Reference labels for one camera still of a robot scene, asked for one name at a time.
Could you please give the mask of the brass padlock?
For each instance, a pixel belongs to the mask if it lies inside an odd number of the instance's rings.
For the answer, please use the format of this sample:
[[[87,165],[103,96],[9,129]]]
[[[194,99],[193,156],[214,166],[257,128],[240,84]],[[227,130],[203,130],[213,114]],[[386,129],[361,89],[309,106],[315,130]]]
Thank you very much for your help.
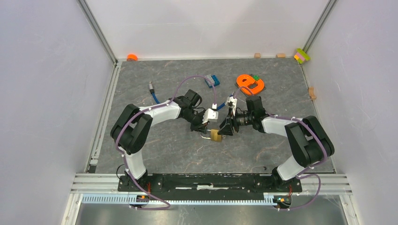
[[[222,141],[222,135],[218,134],[218,130],[216,129],[208,129],[210,136],[204,136],[202,133],[200,133],[200,137],[206,140],[210,140],[213,142],[221,142]]]

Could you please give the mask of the blue cable lock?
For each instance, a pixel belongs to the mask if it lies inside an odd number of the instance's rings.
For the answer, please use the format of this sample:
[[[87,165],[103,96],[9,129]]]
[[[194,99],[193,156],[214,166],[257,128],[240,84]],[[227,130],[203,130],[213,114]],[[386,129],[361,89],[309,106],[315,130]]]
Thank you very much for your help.
[[[213,87],[218,86],[218,85],[220,84],[219,81],[214,81],[214,82],[213,82],[212,79],[210,79],[210,81],[211,81],[211,82],[209,82],[208,80],[205,80],[205,82],[206,82],[206,84],[207,84],[207,86],[208,86],[209,88],[213,88]],[[155,91],[154,91],[154,87],[153,87],[153,85],[152,85],[152,82],[149,82],[148,87],[149,87],[149,91],[150,91],[150,93],[151,93],[153,99],[155,100],[155,102],[156,102],[157,104],[160,104],[159,100],[157,99],[157,97],[156,97],[156,95],[155,95]],[[199,103],[196,104],[193,108],[198,108],[198,109],[199,109],[199,106],[200,106],[201,102],[202,102],[202,98],[199,98]],[[225,106],[225,102],[223,102],[222,104],[220,104],[220,105],[216,108],[216,110],[219,111],[219,110],[221,110],[224,106]]]

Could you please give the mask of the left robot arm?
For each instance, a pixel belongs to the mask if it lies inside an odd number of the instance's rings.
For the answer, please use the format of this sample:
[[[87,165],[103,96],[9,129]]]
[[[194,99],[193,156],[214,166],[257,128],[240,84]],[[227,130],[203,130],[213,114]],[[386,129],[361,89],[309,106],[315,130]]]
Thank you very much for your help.
[[[126,174],[130,178],[130,186],[142,191],[147,186],[147,169],[143,162],[142,148],[146,143],[152,126],[168,120],[184,119],[190,123],[190,130],[205,134],[207,121],[204,121],[206,110],[197,109],[201,96],[189,89],[185,95],[152,106],[138,107],[129,104],[125,107],[110,136],[116,148],[124,156]]]

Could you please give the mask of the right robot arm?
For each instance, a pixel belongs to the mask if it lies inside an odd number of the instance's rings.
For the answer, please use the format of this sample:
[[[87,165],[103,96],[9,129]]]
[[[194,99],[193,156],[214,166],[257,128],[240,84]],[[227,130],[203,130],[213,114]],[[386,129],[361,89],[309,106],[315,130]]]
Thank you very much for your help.
[[[237,99],[233,96],[227,98],[225,106],[229,111],[220,125],[219,135],[233,136],[240,127],[252,126],[260,133],[287,138],[291,156],[271,174],[271,186],[276,191],[284,191],[294,178],[335,153],[332,141],[315,116],[290,118],[269,114],[260,96],[247,97],[245,111],[237,109]]]

